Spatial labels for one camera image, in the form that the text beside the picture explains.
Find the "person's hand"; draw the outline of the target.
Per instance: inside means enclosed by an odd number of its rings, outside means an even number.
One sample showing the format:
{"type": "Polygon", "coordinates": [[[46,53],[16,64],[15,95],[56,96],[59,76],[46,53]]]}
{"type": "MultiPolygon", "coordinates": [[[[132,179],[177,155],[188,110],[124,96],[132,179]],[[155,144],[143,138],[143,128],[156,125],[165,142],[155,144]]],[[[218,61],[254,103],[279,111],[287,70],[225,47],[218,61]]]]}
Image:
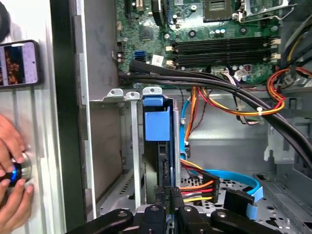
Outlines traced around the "person's hand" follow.
{"type": "MultiPolygon", "coordinates": [[[[22,152],[25,144],[15,127],[3,116],[0,117],[0,175],[13,172],[13,163],[23,163],[22,152]]],[[[20,179],[16,182],[12,192],[6,201],[5,195],[10,180],[4,179],[0,182],[0,232],[9,234],[21,227],[29,219],[32,208],[34,186],[26,186],[26,180],[20,179]]]]}

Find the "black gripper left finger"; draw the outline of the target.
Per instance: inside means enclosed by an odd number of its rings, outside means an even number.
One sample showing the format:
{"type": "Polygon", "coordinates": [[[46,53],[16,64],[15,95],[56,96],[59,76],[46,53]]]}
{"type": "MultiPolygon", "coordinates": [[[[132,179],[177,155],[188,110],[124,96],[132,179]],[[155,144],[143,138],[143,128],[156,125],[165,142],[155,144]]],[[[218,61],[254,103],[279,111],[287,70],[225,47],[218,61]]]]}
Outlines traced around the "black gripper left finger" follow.
{"type": "Polygon", "coordinates": [[[164,234],[166,212],[159,205],[150,205],[133,214],[127,209],[115,209],[82,226],[74,234],[164,234]]]}

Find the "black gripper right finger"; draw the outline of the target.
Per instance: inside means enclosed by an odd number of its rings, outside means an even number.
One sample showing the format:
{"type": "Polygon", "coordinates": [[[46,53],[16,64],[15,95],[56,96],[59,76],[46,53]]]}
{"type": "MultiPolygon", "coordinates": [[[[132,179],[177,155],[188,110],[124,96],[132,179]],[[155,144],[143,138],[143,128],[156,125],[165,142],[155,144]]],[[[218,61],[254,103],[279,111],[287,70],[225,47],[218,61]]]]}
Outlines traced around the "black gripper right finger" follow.
{"type": "Polygon", "coordinates": [[[204,217],[193,206],[185,205],[181,190],[171,189],[171,205],[175,208],[178,234],[279,234],[255,221],[255,198],[244,191],[227,189],[223,209],[204,217]]]}

